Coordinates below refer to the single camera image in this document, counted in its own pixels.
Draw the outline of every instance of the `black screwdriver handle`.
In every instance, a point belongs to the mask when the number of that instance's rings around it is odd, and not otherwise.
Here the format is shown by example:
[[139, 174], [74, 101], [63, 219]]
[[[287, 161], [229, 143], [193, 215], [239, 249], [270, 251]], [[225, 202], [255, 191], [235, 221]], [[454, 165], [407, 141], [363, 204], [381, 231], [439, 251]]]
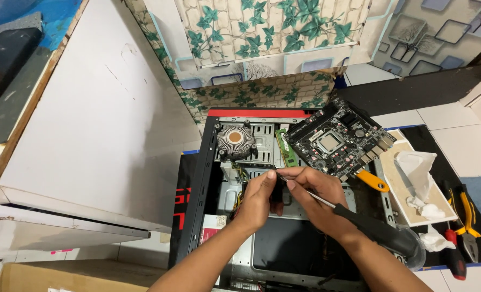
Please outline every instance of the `black screwdriver handle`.
[[411, 237], [381, 220], [354, 213], [342, 204], [336, 204], [335, 214], [352, 222], [370, 240], [407, 258], [417, 254], [419, 245]]

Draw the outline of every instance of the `screwdriver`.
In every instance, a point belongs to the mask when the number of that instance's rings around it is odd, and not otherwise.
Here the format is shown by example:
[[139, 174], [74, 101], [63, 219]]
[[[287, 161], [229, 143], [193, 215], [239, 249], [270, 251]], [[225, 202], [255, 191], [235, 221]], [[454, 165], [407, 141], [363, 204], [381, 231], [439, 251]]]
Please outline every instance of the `screwdriver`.
[[466, 262], [464, 257], [460, 253], [457, 246], [457, 235], [450, 227], [450, 222], [447, 222], [447, 230], [444, 233], [447, 241], [453, 242], [455, 249], [445, 248], [441, 251], [442, 259], [445, 262], [448, 269], [450, 269], [453, 277], [457, 280], [464, 281], [466, 279]]
[[[285, 177], [281, 178], [283, 181], [288, 181]], [[407, 258], [413, 257], [419, 251], [419, 245], [406, 233], [401, 232], [381, 220], [354, 213], [342, 204], [333, 204], [310, 191], [307, 192], [313, 198], [333, 208], [336, 215], [352, 222], [370, 240], [377, 242], [380, 246]]]

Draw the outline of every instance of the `tissue paper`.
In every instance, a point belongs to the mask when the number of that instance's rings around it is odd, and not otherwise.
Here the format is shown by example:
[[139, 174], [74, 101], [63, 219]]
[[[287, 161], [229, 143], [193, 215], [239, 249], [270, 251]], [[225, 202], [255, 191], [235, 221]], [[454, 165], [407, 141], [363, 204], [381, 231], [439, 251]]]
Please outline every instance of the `tissue paper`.
[[439, 209], [436, 205], [425, 204], [416, 197], [407, 197], [406, 204], [408, 207], [414, 207], [419, 210], [419, 214], [429, 220], [442, 219], [446, 217], [446, 213]]
[[435, 153], [418, 151], [401, 151], [395, 157], [395, 163], [408, 177], [414, 189], [415, 197], [425, 202], [430, 188], [434, 184], [429, 171], [432, 169]]
[[445, 248], [456, 248], [453, 242], [447, 241], [431, 224], [428, 224], [428, 233], [419, 233], [419, 237], [423, 242], [424, 248], [430, 253], [432, 251], [441, 251]]

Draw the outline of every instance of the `cardboard box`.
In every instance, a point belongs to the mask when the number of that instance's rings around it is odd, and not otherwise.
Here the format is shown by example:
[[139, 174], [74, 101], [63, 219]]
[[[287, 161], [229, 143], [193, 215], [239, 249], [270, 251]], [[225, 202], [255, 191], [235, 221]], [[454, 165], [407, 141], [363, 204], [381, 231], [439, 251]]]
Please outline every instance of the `cardboard box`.
[[145, 292], [165, 272], [113, 260], [7, 263], [0, 292]]

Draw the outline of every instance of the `hand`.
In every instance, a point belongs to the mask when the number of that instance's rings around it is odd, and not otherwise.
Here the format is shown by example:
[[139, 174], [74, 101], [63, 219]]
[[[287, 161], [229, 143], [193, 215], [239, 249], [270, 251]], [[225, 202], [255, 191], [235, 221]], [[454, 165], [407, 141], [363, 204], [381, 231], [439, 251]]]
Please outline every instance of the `hand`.
[[244, 192], [244, 199], [239, 213], [233, 222], [242, 222], [253, 234], [260, 229], [270, 213], [270, 195], [275, 188], [276, 172], [270, 170], [250, 179]]
[[309, 220], [316, 228], [338, 241], [344, 233], [357, 230], [350, 221], [336, 215], [333, 208], [316, 200], [304, 189], [315, 189], [321, 198], [333, 204], [340, 203], [348, 208], [345, 193], [338, 178], [310, 167], [289, 167], [277, 171], [289, 179], [287, 187], [291, 191], [291, 195], [304, 207]]

